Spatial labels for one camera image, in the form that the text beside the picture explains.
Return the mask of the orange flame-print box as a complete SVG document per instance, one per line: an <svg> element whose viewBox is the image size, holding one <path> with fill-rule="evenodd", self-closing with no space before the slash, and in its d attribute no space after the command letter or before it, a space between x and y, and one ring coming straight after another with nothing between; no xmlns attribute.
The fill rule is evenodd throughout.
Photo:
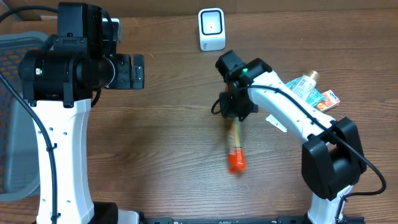
<svg viewBox="0 0 398 224"><path fill-rule="evenodd" d="M323 92L322 95L324 96L324 99L317 104L317 109L320 111L332 109L338 106L341 102L332 90Z"/></svg>

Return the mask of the teal snack packet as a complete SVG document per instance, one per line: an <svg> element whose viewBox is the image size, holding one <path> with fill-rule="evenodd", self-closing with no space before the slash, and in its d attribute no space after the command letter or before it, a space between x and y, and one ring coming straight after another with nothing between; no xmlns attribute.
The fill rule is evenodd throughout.
<svg viewBox="0 0 398 224"><path fill-rule="evenodd" d="M315 88L316 81L311 78L299 77L285 85L312 107L316 106L324 96Z"/></svg>

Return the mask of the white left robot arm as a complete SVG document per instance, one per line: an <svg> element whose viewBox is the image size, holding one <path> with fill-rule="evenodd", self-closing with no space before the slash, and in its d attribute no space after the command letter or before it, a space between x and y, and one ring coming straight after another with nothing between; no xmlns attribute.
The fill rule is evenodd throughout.
<svg viewBox="0 0 398 224"><path fill-rule="evenodd" d="M57 33L19 64L22 103L37 136L40 203L37 223L138 224L139 212L94 202L86 137L102 89L141 90L144 57L119 54L121 24L102 8L61 2Z"/></svg>

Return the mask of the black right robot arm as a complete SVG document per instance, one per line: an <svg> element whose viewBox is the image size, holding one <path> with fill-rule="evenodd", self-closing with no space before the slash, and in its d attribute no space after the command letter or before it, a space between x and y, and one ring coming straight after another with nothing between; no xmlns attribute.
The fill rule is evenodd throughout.
<svg viewBox="0 0 398 224"><path fill-rule="evenodd" d="M366 171L358 129L349 118L336 121L294 94L263 60L244 63L230 50L215 67L227 84L220 93L224 118L243 121L260 108L275 116L302 145L302 177L312 191L304 223L364 223L343 215L344 197Z"/></svg>

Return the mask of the orange spaghetti packet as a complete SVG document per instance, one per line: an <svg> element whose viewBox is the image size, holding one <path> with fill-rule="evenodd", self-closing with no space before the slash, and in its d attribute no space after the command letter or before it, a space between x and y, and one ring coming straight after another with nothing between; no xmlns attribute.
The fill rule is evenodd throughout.
<svg viewBox="0 0 398 224"><path fill-rule="evenodd" d="M243 173L246 170L241 123L237 117L228 119L228 170L231 174Z"/></svg>

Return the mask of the white tube gold cap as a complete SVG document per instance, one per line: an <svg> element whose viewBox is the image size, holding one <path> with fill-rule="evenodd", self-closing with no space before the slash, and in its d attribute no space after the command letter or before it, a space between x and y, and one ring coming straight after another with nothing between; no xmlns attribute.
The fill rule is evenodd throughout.
<svg viewBox="0 0 398 224"><path fill-rule="evenodd" d="M301 99L306 100L315 89L317 79L318 73L314 70L309 70L305 72L300 78L296 78L295 80L293 80L292 85L287 86ZM287 132L287 128L280 124L279 121L273 117L273 115L270 114L266 118L266 121L280 129L282 132Z"/></svg>

